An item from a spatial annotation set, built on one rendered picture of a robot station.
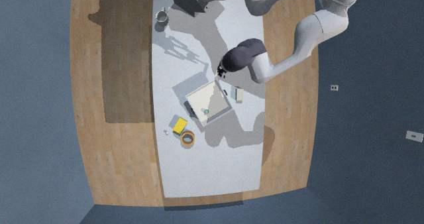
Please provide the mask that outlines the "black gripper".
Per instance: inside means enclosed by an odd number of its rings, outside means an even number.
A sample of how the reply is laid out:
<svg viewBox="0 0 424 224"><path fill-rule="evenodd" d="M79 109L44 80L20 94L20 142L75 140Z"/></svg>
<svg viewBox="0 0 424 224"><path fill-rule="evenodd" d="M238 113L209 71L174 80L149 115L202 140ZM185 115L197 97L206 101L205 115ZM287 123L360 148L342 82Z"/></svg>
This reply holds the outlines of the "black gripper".
<svg viewBox="0 0 424 224"><path fill-rule="evenodd" d="M225 78L225 74L227 73L226 71L224 71L223 69L220 69L217 71L218 76L220 76L221 78Z"/></svg>

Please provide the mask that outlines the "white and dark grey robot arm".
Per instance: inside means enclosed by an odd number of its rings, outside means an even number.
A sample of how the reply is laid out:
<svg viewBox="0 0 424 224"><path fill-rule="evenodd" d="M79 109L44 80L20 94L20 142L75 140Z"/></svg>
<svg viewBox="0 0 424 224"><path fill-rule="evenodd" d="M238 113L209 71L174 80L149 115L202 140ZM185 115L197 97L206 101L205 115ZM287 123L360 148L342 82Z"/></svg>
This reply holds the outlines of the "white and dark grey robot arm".
<svg viewBox="0 0 424 224"><path fill-rule="evenodd" d="M262 16L279 0L244 1L251 15ZM346 30L347 11L356 0L319 0L319 2L322 9L300 20L296 25L292 56L272 65L263 42L251 38L238 44L238 48L230 49L226 56L224 54L219 68L226 72L236 72L248 66L251 80L262 84L300 63L311 55L311 51L318 44Z"/></svg>

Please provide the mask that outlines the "white mug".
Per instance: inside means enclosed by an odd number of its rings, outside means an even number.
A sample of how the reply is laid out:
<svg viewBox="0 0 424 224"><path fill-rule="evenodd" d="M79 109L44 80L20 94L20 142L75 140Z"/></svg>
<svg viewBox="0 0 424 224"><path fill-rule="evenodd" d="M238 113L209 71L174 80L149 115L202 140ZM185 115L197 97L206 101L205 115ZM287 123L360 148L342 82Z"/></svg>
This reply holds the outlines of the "white mug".
<svg viewBox="0 0 424 224"><path fill-rule="evenodd" d="M167 20L166 20L166 17L167 17ZM157 12L156 20L161 27L166 27L169 24L170 21L169 21L168 15L167 15L164 7L162 8L161 11ZM162 21L162 22L160 23L160 21Z"/></svg>

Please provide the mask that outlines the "tan tape roll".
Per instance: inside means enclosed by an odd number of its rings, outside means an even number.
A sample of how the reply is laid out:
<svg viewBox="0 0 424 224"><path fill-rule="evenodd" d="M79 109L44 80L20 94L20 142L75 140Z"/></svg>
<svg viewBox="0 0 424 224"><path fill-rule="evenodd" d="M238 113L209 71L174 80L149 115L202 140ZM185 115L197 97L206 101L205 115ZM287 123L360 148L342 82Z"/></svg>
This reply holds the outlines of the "tan tape roll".
<svg viewBox="0 0 424 224"><path fill-rule="evenodd" d="M193 140L192 140L192 141L189 141L189 142L186 142L186 141L183 139L183 136L184 136L185 134L190 134L190 135L193 137ZM195 140L195 135L194 135L194 133L193 133L193 132L191 132L191 131L184 131L184 132L182 133L182 136L181 136L181 142L182 142L184 145L189 146L189 145L191 145L191 144L193 144L193 143L194 143L194 140Z"/></svg>

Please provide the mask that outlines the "yellow rectangular block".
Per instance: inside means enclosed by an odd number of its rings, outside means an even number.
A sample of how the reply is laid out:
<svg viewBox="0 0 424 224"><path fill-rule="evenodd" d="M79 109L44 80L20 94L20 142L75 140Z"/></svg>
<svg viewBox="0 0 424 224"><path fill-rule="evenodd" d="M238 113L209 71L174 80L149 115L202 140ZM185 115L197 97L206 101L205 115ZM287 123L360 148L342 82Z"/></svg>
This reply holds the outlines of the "yellow rectangular block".
<svg viewBox="0 0 424 224"><path fill-rule="evenodd" d="M187 123L187 121L180 117L178 119L176 125L174 126L173 130L180 134L182 132L183 128L185 127L186 123Z"/></svg>

